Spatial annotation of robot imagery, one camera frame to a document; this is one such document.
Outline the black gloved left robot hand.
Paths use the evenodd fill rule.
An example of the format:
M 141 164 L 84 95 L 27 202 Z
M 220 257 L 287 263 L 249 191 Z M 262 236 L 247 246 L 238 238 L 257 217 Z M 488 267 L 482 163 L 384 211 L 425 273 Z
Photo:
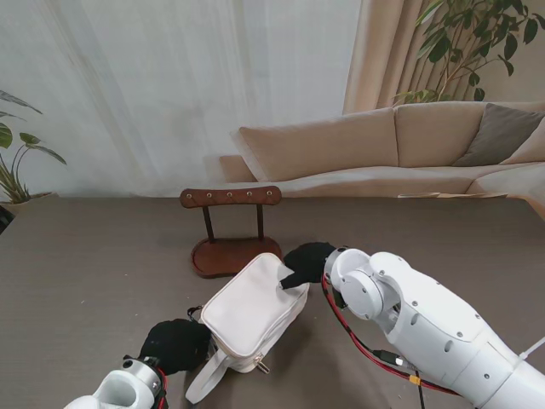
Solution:
M 166 376 L 193 371 L 206 361 L 210 340 L 206 325 L 184 319 L 163 321 L 148 332 L 139 359 L 155 360 Z

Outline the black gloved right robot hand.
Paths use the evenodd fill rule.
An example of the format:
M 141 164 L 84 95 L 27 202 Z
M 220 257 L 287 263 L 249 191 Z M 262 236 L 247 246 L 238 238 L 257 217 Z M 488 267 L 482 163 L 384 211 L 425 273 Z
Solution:
M 324 265 L 336 248 L 327 242 L 305 243 L 284 257 L 284 265 L 292 271 L 279 281 L 283 290 L 321 281 Z

